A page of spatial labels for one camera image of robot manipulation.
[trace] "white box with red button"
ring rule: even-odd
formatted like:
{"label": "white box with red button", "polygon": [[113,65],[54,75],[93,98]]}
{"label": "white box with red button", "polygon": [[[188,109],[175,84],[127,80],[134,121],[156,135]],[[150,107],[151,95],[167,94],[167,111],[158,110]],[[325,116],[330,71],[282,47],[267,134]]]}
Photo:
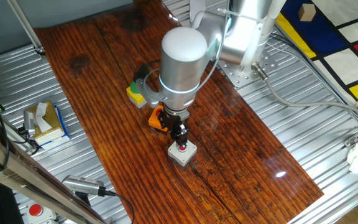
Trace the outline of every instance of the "white box with red button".
{"label": "white box with red button", "polygon": [[28,224],[44,224],[47,220],[55,220],[56,213],[40,204],[34,203],[26,206]]}

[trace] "wood grain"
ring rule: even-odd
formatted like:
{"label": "wood grain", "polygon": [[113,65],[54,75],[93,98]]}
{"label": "wood grain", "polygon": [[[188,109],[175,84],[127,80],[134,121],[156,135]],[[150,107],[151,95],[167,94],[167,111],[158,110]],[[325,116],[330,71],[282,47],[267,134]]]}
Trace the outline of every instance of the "wood grain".
{"label": "wood grain", "polygon": [[152,1],[36,33],[137,223],[289,222],[323,193],[220,72],[189,107],[198,152],[185,169],[167,157],[169,135],[148,127],[152,108],[128,100],[136,68],[159,59],[162,37],[179,26],[169,14]]}

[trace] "emergency stop button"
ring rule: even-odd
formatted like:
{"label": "emergency stop button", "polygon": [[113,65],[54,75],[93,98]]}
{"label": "emergency stop button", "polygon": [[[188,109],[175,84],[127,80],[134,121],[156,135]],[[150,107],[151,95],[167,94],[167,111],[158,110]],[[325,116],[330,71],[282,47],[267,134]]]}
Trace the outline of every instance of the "emergency stop button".
{"label": "emergency stop button", "polygon": [[42,214],[42,207],[39,204],[31,205],[29,213],[31,216],[40,216]]}

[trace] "wooden cube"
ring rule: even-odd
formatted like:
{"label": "wooden cube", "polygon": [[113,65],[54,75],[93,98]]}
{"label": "wooden cube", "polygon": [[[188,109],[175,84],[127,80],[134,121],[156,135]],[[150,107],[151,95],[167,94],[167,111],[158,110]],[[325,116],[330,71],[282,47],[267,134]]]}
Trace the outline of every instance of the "wooden cube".
{"label": "wooden cube", "polygon": [[316,14],[316,8],[314,4],[303,4],[298,14],[300,21],[311,22]]}

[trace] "metal grating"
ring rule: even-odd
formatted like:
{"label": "metal grating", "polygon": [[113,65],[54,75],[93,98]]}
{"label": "metal grating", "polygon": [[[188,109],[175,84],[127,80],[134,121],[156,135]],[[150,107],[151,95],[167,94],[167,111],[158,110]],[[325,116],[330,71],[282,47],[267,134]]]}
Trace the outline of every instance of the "metal grating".
{"label": "metal grating", "polygon": [[[35,53],[32,45],[1,55],[0,103],[6,108],[2,115],[18,128],[23,123],[24,108],[43,100],[51,100],[60,108],[71,141],[40,151],[33,158],[60,181],[67,175],[78,175],[101,180],[114,190],[48,61]],[[15,198],[22,213],[33,202],[21,194]],[[119,198],[89,196],[89,200],[103,218],[120,224],[131,222]],[[28,223],[26,215],[23,220]],[[64,218],[61,221],[71,223]]]}
{"label": "metal grating", "polygon": [[[188,0],[164,3],[183,26],[190,25]],[[215,13],[218,8],[227,6],[227,0],[206,0],[206,3],[207,10]],[[271,40],[270,43],[286,47]],[[319,77],[320,74],[312,73],[292,56],[273,49],[269,52],[278,63],[278,71],[269,77],[284,99],[302,103],[337,101],[321,81],[324,77]],[[358,204],[358,174],[349,172],[347,149],[343,145],[349,136],[358,132],[358,122],[352,116],[332,107],[286,107],[275,101],[262,81],[250,83],[238,92],[324,192],[322,198],[291,223],[334,222]],[[0,56],[0,102],[7,109],[4,116],[13,125],[22,124],[24,108],[47,99],[61,109],[71,141],[39,152],[34,159],[59,180],[69,174],[80,175],[101,180],[113,189],[47,60],[40,58],[32,46]],[[32,203],[20,194],[16,195],[16,200],[21,211]],[[104,218],[130,223],[118,198],[93,197],[90,202]]]}
{"label": "metal grating", "polygon": [[[188,26],[188,0],[164,2],[182,25]],[[219,7],[227,6],[227,0],[206,3],[208,10],[215,13]],[[272,39],[269,43],[288,47]],[[284,99],[297,103],[338,101],[337,93],[325,85],[321,72],[315,74],[295,57],[267,49],[278,64],[278,70],[269,74],[269,79]],[[348,150],[343,144],[358,132],[356,119],[335,107],[282,105],[260,79],[237,91],[324,192],[290,223],[332,223],[358,205],[358,174],[349,172]]]}

